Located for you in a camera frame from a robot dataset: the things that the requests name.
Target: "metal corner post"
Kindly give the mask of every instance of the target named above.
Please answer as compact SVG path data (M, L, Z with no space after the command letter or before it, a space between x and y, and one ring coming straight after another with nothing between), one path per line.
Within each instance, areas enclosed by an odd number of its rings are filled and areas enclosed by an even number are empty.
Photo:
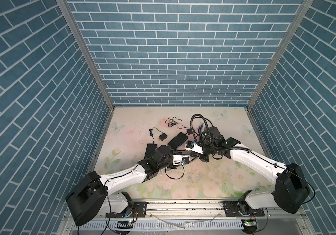
M105 86L104 86L104 83L101 79L100 73L99 73L98 69L96 68L95 62L92 59L91 53L88 50L87 45L85 43L85 40L82 37L82 34L79 30L79 27L76 23L76 20L74 18L73 13L70 10L70 7L69 7L69 4L68 4L67 0L56 0L56 1L57 1L57 4L58 4L58 7L60 8L60 10L63 14L63 17L65 18L65 20L66 20L74 38L76 40L76 43L79 46L79 49L81 50L81 52L82 52L82 54L83 54L83 56L84 56L84 58L87 62L88 67L91 70L92 75L95 78L96 83L98 84L98 86L100 88L101 93L104 96L105 101L107 102L110 110L113 111L114 110L114 105L112 103L112 100L110 99L109 94L108 94L107 90L105 89Z
M307 11L309 10L311 4L314 0L302 0L301 5L298 7L296 15L294 16L292 22L289 24L287 32L285 33L283 39L281 40L278 49L276 50L275 54L273 55L269 65L267 66L264 74L258 83L257 87L253 95L251 96L248 104L247 109L250 110L254 105L255 101L257 100L259 94L262 92L264 85L267 83L268 79L270 78L272 72L274 71L276 65L278 64L281 56L283 55L285 49L287 48L290 40L293 38L298 26L301 24L304 16L306 15Z

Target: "floral tabletop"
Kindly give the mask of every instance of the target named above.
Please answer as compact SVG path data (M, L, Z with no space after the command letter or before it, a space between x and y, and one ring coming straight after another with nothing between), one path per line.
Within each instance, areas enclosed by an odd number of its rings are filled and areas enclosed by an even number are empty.
M186 130L178 128L183 127L180 121L171 128L165 121L172 116L182 119L185 126L190 126L190 118L196 113L211 120L224 138L238 139L248 148L263 154L244 108L116 108L95 170L98 174L110 174L135 165L144 158L147 143L153 141L148 129L155 127L166 133L168 137L160 141L161 133L153 130L155 143L158 146L167 144L180 131L185 133ZM193 126L199 126L202 122L197 118ZM240 197L246 190L272 187L259 173L226 157L221 160L210 157L207 163L197 159L184 167L185 174L179 180L168 178L161 170L153 179L129 186L123 191L139 199L220 198ZM167 174L173 178L179 178L182 173L182 167L167 170Z

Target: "blue brick wall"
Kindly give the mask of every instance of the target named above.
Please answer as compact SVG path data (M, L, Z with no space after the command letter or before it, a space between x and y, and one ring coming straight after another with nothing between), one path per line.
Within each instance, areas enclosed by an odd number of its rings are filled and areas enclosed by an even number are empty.
M0 0L0 234L55 233L109 109L55 0Z
M315 232L336 234L336 1L314 0L251 111L273 157L315 187Z
M245 106L301 0L69 0L116 106Z

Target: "robotic arm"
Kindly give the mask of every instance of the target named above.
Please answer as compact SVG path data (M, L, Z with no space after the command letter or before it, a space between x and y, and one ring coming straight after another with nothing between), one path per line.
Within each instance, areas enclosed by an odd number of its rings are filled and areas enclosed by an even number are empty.
M98 212L120 213L127 217L133 209L133 201L126 192L111 195L127 186L142 183L157 175L164 168L175 169L181 164L189 164L190 157L198 157L208 162L208 157L216 153L245 164L267 178L275 187L269 190L248 190L239 199L238 207L242 214L252 214L262 207L281 207L288 213L296 213L304 200L310 194L310 188L300 169L294 163L285 165L259 153L255 153L233 138L224 139L214 126L208 127L202 133L202 141L188 141L188 155L175 152L170 147L162 145L156 148L151 156L139 161L135 166L109 175L97 175L90 172L67 195L66 201L77 226L81 226ZM104 203L108 196L109 203Z

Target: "side wall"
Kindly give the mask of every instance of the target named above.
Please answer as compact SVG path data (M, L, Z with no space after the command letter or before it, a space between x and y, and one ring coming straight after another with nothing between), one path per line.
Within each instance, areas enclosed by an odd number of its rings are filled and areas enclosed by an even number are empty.
M313 2L251 112L272 156L315 187L315 231L336 234L336 1Z
M246 106L301 0L69 0L116 106Z
M109 109L55 0L0 0L0 233L55 233Z

